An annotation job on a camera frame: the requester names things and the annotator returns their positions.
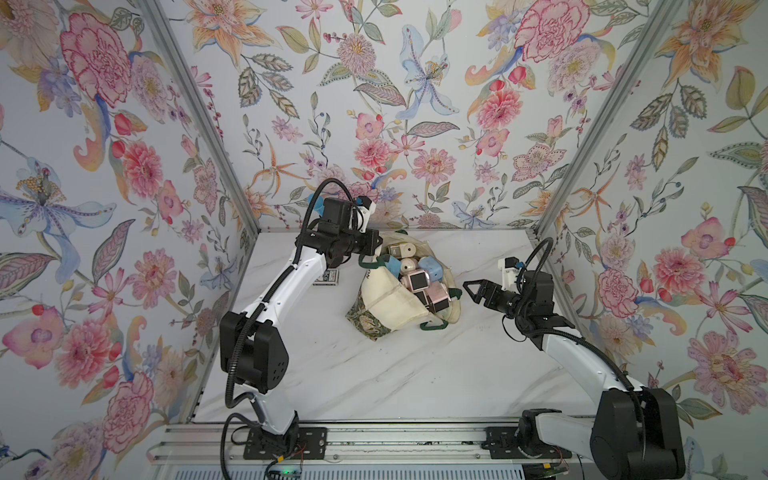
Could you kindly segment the large pink pencil sharpener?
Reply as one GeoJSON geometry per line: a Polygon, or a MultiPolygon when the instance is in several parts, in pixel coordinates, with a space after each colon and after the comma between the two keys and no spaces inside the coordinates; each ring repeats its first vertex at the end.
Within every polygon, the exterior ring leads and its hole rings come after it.
{"type": "Polygon", "coordinates": [[[430,285],[429,274],[423,269],[407,271],[400,278],[401,284],[410,292],[416,293],[426,290],[430,285]]]}

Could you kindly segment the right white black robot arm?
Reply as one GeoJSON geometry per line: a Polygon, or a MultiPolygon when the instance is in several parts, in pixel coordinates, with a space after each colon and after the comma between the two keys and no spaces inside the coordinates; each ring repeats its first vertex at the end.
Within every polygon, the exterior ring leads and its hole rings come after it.
{"type": "Polygon", "coordinates": [[[590,418],[557,409],[523,412],[514,446],[524,455],[569,452],[591,460],[606,479],[680,479],[686,472],[677,404],[660,388],[633,380],[606,353],[573,334],[554,310],[554,283],[523,273],[512,290],[490,280],[467,281],[470,299],[514,321],[519,333],[562,366],[596,407],[590,418]]]}

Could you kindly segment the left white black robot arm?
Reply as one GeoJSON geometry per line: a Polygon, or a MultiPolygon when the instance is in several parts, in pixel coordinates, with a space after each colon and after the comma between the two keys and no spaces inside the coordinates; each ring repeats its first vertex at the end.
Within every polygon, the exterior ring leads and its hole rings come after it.
{"type": "Polygon", "coordinates": [[[242,312],[226,313],[219,324],[220,365],[227,374],[225,406],[249,403],[257,417],[252,427],[285,451],[297,441],[299,416],[280,388],[290,360],[280,326],[329,267],[375,253],[382,243],[378,231],[368,226],[375,211],[367,196],[324,200],[320,216],[302,223],[280,274],[254,303],[242,312]]]}

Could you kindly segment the small pink pencil sharpener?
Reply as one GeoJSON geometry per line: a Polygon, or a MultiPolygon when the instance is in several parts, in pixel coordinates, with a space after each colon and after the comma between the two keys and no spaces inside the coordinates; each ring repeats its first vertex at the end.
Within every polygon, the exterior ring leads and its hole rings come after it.
{"type": "Polygon", "coordinates": [[[424,293],[427,298],[427,307],[435,314],[451,306],[449,289],[441,282],[430,283],[424,293]]]}

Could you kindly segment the cream green tote bag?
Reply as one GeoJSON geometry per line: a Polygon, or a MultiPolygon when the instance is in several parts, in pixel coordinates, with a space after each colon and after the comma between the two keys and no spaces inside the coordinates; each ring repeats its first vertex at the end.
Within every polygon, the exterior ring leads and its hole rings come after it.
{"type": "Polygon", "coordinates": [[[359,265],[365,269],[357,297],[345,314],[346,320],[359,333],[376,341],[395,331],[417,327],[423,331],[438,331],[458,323],[461,316],[461,290],[450,268],[441,261],[430,245],[410,236],[405,231],[385,232],[382,234],[383,245],[376,250],[375,257],[368,261],[359,259],[359,265]],[[390,255],[387,247],[399,242],[412,242],[417,248],[417,261],[424,256],[432,256],[444,268],[442,281],[448,289],[451,306],[437,314],[427,307],[424,291],[408,291],[384,266],[385,255],[390,255]]]}

